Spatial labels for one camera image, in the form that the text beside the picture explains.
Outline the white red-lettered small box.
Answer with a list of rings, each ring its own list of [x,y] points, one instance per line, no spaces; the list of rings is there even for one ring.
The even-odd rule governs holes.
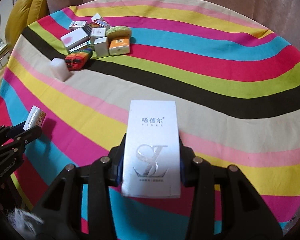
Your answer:
[[[46,113],[39,107],[33,105],[27,116],[27,119],[23,126],[23,130],[26,131],[33,128],[34,126],[42,127],[45,117]]]

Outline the white foam block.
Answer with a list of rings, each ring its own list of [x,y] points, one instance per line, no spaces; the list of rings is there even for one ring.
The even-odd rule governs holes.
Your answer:
[[[66,62],[63,59],[54,58],[50,62],[49,66],[54,77],[61,82],[66,81],[71,76],[71,73],[67,68]]]

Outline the white SL logo box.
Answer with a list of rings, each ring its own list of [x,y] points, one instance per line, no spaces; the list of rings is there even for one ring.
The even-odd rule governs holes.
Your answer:
[[[121,194],[135,198],[179,198],[180,174],[175,101],[131,101]]]

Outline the rainbow striped pack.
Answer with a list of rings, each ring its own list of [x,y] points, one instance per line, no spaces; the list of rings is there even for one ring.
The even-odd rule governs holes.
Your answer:
[[[69,71],[80,70],[92,55],[93,51],[91,48],[80,49],[71,52],[65,57],[64,61]]]

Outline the white Ding Zhi Dental box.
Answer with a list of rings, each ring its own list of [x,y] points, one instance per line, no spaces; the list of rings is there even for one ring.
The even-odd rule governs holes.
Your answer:
[[[74,48],[70,49],[69,53],[72,53],[72,52],[77,51],[77,50],[87,49],[89,47],[90,47],[90,41],[87,41],[87,42],[79,44],[79,45],[75,46]]]

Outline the white box pink stain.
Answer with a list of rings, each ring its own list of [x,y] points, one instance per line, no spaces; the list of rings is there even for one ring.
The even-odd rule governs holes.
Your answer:
[[[89,36],[83,28],[75,29],[61,37],[61,41],[67,51],[70,51],[71,49],[84,42],[87,42],[88,40]]]

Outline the plain white carton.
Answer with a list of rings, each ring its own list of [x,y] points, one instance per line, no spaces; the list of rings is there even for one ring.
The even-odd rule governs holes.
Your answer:
[[[94,40],[94,50],[96,52],[97,58],[109,56],[108,48],[109,48],[109,42],[106,36]]]

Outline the white box red blue print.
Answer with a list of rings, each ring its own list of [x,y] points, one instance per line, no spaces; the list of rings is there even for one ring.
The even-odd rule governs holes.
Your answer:
[[[75,30],[78,28],[83,28],[87,25],[87,21],[72,21],[69,24],[69,30]]]

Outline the white box pink logo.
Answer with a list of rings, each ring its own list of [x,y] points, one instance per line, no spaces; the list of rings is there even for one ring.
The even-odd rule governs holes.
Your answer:
[[[94,43],[94,41],[97,38],[103,38],[106,36],[106,28],[92,28],[90,33],[90,42],[91,44]]]

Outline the orange tissue pack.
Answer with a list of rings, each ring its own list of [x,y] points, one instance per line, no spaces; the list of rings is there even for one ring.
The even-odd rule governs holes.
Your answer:
[[[110,42],[109,54],[110,56],[125,55],[130,53],[130,38],[118,37]]]

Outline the yellow-green sponge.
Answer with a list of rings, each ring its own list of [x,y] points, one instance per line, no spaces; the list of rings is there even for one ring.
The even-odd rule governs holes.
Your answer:
[[[106,36],[110,40],[114,40],[120,37],[131,37],[131,35],[132,35],[132,30],[130,29],[130,27],[127,26],[115,26],[115,27],[111,27],[106,31]]]

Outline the black box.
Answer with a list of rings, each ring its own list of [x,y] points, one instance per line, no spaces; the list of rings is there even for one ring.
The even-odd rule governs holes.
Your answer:
[[[93,28],[99,28],[100,26],[97,24],[97,23],[94,23],[94,22],[90,22],[90,23],[87,23],[83,29],[84,31],[90,36],[92,31],[93,31]]]

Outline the striped colourful cloth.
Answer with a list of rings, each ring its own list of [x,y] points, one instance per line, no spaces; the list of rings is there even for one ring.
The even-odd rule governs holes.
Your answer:
[[[54,58],[72,21],[100,14],[132,30],[130,53],[92,57],[59,81]],[[281,229],[300,206],[300,51],[255,21],[200,0],[96,0],[31,23],[19,36],[0,87],[0,124],[46,113],[13,181],[30,207],[11,225],[35,238],[34,207],[68,164],[91,165],[126,139],[133,100],[175,101],[179,143],[219,167],[234,164]],[[109,187],[117,239],[186,239],[194,189],[179,198],[135,198]]]

